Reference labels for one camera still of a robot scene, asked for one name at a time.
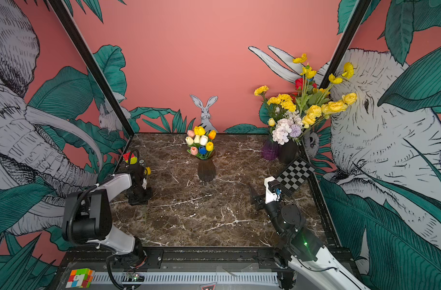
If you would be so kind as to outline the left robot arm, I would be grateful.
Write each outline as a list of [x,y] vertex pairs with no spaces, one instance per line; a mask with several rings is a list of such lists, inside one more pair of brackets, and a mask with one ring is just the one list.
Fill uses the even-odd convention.
[[153,196],[147,186],[150,169],[131,164],[126,171],[107,176],[81,192],[67,196],[62,237],[74,246],[95,245],[112,252],[112,257],[131,268],[145,265],[148,254],[141,241],[114,226],[110,201],[126,193],[130,205],[148,203]]

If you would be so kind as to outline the orange yellow tulip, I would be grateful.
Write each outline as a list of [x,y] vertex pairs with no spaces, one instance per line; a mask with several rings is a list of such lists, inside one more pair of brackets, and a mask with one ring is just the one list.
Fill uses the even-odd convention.
[[215,137],[216,137],[216,135],[217,135],[217,132],[216,132],[215,130],[211,130],[211,131],[209,132],[209,134],[208,134],[208,138],[209,138],[210,140],[214,140]]

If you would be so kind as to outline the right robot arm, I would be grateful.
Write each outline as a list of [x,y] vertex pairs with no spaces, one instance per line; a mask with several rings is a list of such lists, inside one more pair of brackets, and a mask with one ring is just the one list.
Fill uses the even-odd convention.
[[264,210],[280,237],[274,248],[274,263],[282,269],[292,269],[319,290],[367,290],[352,272],[330,252],[311,230],[306,218],[294,203],[284,205],[284,188],[272,179],[265,183],[265,193],[259,195],[249,185],[251,204]]

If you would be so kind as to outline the brown ribbed glass vase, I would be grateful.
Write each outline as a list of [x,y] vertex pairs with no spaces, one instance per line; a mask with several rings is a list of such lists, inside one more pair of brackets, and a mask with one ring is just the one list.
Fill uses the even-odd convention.
[[203,182],[210,182],[215,179],[216,167],[211,158],[207,160],[199,160],[197,174],[199,179]]

